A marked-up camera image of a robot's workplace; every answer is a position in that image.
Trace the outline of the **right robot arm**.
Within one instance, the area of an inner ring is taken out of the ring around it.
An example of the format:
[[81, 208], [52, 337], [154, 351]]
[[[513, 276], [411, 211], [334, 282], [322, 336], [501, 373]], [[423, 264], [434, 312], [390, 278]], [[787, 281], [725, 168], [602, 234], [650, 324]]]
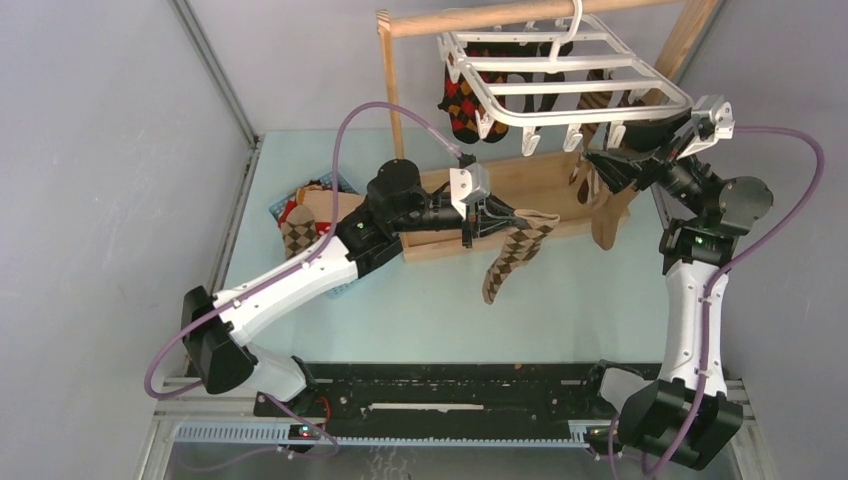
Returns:
[[733, 135], [729, 103], [700, 108], [659, 145], [645, 152], [589, 150], [585, 157], [614, 199], [659, 186], [693, 213], [673, 219], [661, 237], [669, 297], [665, 354], [657, 378], [642, 380], [608, 366], [581, 392], [585, 411], [606, 418], [614, 411], [618, 442], [654, 456], [647, 477], [673, 462], [705, 468], [733, 438], [743, 410], [727, 398], [720, 329], [728, 271], [740, 237], [765, 216], [773, 194], [756, 177], [723, 179], [698, 152]]

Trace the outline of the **plain brown sock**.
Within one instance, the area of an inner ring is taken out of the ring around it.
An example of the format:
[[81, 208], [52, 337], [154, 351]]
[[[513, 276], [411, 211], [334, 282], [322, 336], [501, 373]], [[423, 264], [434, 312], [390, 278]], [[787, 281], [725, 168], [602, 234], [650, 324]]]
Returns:
[[637, 195], [638, 190], [633, 186], [617, 193], [604, 189], [598, 195], [592, 211], [591, 234], [602, 250], [608, 251], [614, 246], [620, 220]]

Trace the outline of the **brown argyle sock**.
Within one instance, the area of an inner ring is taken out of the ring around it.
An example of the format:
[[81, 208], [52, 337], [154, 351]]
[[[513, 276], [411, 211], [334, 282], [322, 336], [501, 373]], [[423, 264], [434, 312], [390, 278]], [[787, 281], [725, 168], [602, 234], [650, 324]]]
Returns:
[[287, 259], [303, 253], [319, 239], [314, 215], [304, 205], [297, 205], [289, 211], [280, 230]]
[[560, 223], [557, 214], [531, 209], [517, 209], [514, 215], [519, 225], [507, 230], [501, 251], [484, 276], [482, 297], [489, 305], [494, 303], [506, 279], [537, 255], [543, 242]]

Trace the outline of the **brown striped sock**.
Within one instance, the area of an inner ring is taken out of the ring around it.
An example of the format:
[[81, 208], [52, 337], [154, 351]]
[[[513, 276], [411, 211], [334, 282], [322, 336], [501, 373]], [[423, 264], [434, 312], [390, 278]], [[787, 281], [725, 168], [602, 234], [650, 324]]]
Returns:
[[[577, 109], [592, 110], [608, 108], [613, 95], [613, 91], [581, 93], [577, 103]], [[580, 156], [569, 177], [569, 184], [577, 186], [577, 201], [582, 205], [591, 207], [594, 207], [598, 203], [601, 190], [600, 177], [594, 170], [594, 167], [585, 158], [585, 151], [590, 148], [598, 127], [598, 123], [584, 123], [580, 126], [579, 132], [582, 134]]]

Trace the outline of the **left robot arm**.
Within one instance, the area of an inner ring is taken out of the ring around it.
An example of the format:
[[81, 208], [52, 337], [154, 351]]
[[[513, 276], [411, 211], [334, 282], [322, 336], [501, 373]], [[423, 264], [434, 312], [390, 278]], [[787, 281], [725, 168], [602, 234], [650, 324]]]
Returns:
[[244, 386], [269, 394], [292, 416], [304, 416], [316, 403], [301, 361], [252, 346], [275, 320], [311, 299], [384, 266], [403, 251], [403, 232], [458, 230], [462, 244], [527, 220], [490, 192], [488, 171], [471, 156], [449, 171], [449, 180], [426, 192], [415, 163], [384, 163], [368, 183], [363, 202], [333, 233], [303, 253], [239, 287], [209, 293], [198, 286], [183, 300], [182, 324], [210, 318], [183, 340], [207, 393]]

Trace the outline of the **white plastic clip hanger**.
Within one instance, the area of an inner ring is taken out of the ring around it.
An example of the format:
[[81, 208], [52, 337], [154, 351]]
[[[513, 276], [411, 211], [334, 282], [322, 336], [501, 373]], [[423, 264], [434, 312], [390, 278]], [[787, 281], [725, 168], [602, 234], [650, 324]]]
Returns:
[[689, 119], [693, 99], [641, 59], [594, 15], [579, 12], [545, 29], [498, 26], [448, 31], [439, 110], [454, 137], [495, 143], [521, 132], [534, 154], [545, 128], [564, 131], [566, 152], [654, 144]]

